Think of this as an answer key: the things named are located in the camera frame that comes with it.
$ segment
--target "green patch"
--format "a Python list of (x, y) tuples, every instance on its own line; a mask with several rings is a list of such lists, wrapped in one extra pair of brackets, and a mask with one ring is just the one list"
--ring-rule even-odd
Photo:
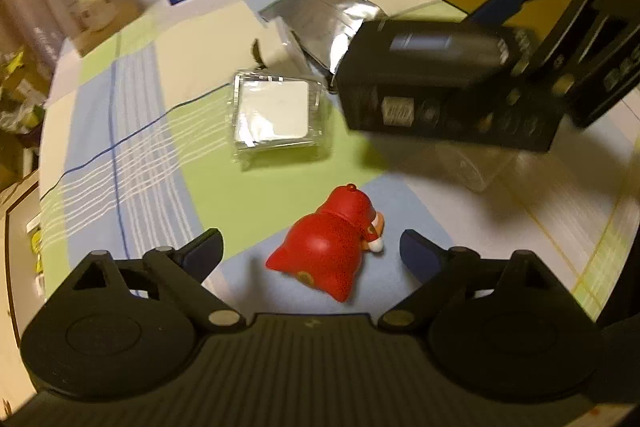
[(102, 73), (116, 59), (118, 51), (118, 34), (112, 35), (96, 49), (90, 51), (82, 58), (80, 68), (80, 84), (91, 80)]
[(140, 51), (158, 36), (156, 19), (152, 11), (147, 11), (125, 26), (121, 31), (120, 57)]
[(578, 283), (574, 289), (574, 297), (582, 306), (582, 309), (593, 319), (597, 319), (602, 311), (600, 304), (596, 302), (587, 287), (583, 283)]
[[(385, 169), (382, 157), (360, 133), (349, 132), (339, 111), (332, 109), (330, 155), (322, 160), (299, 162), (300, 151), (281, 150), (276, 166), (242, 171), (233, 161), (233, 149), (221, 104), (229, 96), (225, 88), (202, 100), (178, 108), (169, 115), (181, 172), (205, 229), (216, 227), (225, 238), (225, 258), (270, 237), (313, 212), (337, 185), (364, 185)], [(185, 132), (190, 113), (198, 111), (199, 129), (224, 132), (207, 140), (194, 140)], [(204, 145), (219, 143), (210, 152)]]
[(614, 226), (609, 225), (582, 276), (582, 283), (599, 302), (604, 303), (609, 298), (630, 247), (623, 235)]
[(71, 268), (66, 246), (64, 206), (60, 186), (41, 201), (42, 208), (42, 265), (44, 267), (47, 298), (60, 286)]

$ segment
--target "label on box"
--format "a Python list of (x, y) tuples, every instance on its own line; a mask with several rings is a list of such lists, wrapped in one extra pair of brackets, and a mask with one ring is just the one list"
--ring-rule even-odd
[(382, 100), (382, 120), (385, 125), (411, 127), (414, 124), (414, 99), (386, 96)]

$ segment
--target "black camera box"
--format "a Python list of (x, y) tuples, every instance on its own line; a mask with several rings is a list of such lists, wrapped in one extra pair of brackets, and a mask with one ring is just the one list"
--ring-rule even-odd
[(364, 22), (335, 73), (350, 129), (546, 151), (562, 112), (518, 76), (530, 30), (473, 22)]

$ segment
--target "table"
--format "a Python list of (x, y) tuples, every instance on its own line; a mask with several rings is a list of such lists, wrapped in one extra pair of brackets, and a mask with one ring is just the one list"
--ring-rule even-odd
[[(486, 257), (534, 250), (599, 314), (640, 221), (638, 92), (585, 132), (563, 125), (550, 153), (521, 154), (480, 195), (442, 175), (433, 144), (348, 132), (338, 110), (330, 158), (242, 172), (228, 144), (228, 82), (253, 63), (257, 11), (272, 1), (143, 0), (144, 15), (84, 59), (65, 45), (41, 147), (48, 293), (90, 250), (132, 259), (215, 227), (225, 259), (204, 284), (242, 313), (376, 318), (417, 287), (398, 255), (400, 234), (415, 229)], [(395, 16), (463, 17), (441, 0), (371, 1)], [(337, 303), (264, 260), (346, 183), (385, 214), (386, 250), (364, 256), (351, 298)]]

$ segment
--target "red toy doll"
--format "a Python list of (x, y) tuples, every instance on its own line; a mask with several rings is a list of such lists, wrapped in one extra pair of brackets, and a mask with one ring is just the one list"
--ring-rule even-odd
[(385, 218), (355, 185), (334, 188), (314, 214), (299, 219), (284, 243), (267, 259), (272, 270), (344, 302), (349, 297), (363, 251), (382, 251)]

